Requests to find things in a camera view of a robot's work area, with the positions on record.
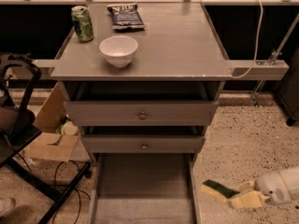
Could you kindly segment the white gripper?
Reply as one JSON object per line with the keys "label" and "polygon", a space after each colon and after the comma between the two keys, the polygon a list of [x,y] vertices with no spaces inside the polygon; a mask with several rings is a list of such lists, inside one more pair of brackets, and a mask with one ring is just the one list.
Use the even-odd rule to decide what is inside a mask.
{"label": "white gripper", "polygon": [[229,200],[234,209],[257,208],[264,205],[263,195],[266,203],[271,205],[282,205],[292,201],[290,184],[292,183],[292,172],[290,170],[275,171],[262,174],[255,182],[247,181],[238,189],[241,193],[236,194]]}

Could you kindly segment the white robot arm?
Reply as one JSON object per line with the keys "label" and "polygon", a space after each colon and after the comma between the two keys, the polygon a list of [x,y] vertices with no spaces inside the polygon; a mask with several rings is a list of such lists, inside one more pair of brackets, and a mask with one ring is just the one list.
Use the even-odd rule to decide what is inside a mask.
{"label": "white robot arm", "polygon": [[299,167],[262,174],[240,185],[239,191],[228,201],[234,209],[291,203],[299,199]]}

